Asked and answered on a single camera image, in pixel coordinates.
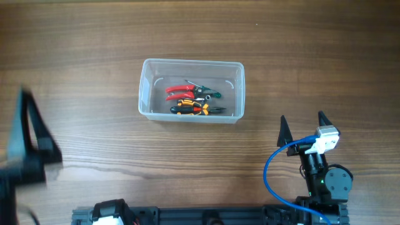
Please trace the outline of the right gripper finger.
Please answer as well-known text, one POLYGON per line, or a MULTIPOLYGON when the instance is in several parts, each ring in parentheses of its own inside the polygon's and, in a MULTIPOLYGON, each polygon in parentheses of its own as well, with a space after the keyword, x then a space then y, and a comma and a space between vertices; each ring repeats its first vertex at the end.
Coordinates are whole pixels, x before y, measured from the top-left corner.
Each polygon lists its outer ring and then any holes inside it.
POLYGON ((323 111, 318 112, 318 121, 317 135, 340 135, 340 130, 333 125, 323 111))
POLYGON ((284 115, 280 118, 280 130, 277 138, 277 147, 283 147, 288 143, 293 142, 293 137, 288 126, 288 122, 284 115))

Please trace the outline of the orange black needle-nose pliers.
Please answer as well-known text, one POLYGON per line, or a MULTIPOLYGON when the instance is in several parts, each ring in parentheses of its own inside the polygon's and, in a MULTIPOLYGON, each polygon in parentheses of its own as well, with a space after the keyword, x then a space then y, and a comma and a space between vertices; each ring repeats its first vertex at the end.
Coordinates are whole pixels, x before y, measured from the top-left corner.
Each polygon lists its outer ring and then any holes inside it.
POLYGON ((202 102, 202 101, 194 101, 191 99, 178 99, 177 100, 177 105, 176 106, 194 106, 194 107, 199 107, 202 108, 202 116, 208 116, 210 114, 220 114, 223 113, 226 108, 224 107, 211 107, 209 104, 202 102))

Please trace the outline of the green handled screwdriver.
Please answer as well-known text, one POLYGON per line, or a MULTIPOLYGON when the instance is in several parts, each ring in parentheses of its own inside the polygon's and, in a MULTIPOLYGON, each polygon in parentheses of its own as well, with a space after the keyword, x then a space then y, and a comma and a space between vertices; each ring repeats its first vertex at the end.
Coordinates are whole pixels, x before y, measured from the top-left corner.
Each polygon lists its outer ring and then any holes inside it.
POLYGON ((222 96, 221 93, 216 90, 210 89, 205 86, 200 86, 200 85, 195 84, 194 82, 188 81, 186 79, 185 79, 185 81, 194 86, 194 88, 192 89, 192 92, 193 92, 195 98, 203 98, 206 95, 210 95, 212 98, 221 98, 221 96, 222 96))

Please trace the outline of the red handled pruning shears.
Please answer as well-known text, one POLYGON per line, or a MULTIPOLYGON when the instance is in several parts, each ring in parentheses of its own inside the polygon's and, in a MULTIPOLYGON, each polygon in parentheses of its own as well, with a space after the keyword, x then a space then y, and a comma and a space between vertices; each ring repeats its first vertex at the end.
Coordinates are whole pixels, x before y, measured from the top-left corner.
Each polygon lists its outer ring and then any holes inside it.
POLYGON ((167 101, 178 99, 206 99, 209 96, 202 87, 193 84, 167 87, 165 92, 168 94, 166 97, 167 101))

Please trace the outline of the black red screwdriver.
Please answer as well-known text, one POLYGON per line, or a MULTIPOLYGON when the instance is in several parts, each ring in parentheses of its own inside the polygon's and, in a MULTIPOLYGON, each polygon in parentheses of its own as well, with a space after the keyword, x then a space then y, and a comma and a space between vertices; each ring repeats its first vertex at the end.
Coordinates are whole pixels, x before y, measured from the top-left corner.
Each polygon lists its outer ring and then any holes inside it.
POLYGON ((202 114, 203 109, 200 107, 194 107, 194 106, 173 106, 170 108, 170 111, 173 114, 192 114, 192 115, 198 115, 202 114))

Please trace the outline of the silver L-shaped socket wrench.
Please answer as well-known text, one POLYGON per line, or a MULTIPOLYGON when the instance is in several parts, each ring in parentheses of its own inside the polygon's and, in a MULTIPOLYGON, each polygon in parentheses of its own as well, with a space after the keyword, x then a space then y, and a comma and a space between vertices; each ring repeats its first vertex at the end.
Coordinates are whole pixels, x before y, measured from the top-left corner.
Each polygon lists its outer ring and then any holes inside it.
POLYGON ((211 99, 210 95, 206 95, 205 97, 198 97, 194 99, 195 101, 209 101, 211 99))

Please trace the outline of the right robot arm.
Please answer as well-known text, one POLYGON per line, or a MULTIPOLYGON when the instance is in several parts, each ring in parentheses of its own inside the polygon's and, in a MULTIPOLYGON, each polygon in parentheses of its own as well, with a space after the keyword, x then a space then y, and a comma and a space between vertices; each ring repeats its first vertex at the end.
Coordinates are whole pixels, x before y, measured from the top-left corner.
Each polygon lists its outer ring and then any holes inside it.
POLYGON ((320 215, 284 206, 278 210, 281 219, 277 222, 281 224, 349 224, 346 203, 354 176, 344 166, 326 161, 325 154, 336 147, 341 132, 322 111, 318 119, 316 140, 290 146, 286 155, 300 158, 299 170, 309 192, 309 196, 298 196, 294 204, 320 215))

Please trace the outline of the clear plastic container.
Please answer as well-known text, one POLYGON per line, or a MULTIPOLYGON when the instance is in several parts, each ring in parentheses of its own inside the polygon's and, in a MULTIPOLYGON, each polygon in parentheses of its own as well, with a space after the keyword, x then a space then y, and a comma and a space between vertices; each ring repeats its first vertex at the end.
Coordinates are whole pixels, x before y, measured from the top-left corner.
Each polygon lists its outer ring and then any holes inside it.
POLYGON ((245 72, 240 62, 147 59, 143 63, 138 109, 150 120, 234 124, 244 115, 245 101, 245 72), (226 110, 208 116, 173 114, 170 108, 177 101, 167 101, 165 89, 188 85, 185 79, 220 92, 221 98, 212 97, 206 103, 226 110))

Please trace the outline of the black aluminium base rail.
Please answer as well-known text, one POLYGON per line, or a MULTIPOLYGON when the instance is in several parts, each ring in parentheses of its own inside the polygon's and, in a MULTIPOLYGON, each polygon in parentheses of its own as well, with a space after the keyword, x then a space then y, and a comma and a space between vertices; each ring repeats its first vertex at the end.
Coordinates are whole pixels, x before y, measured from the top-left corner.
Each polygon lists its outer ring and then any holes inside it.
POLYGON ((190 225, 190 224, 349 224, 346 205, 328 206, 322 211, 327 218, 300 211, 287 205, 258 207, 192 207, 158 208, 131 207, 140 224, 190 225))

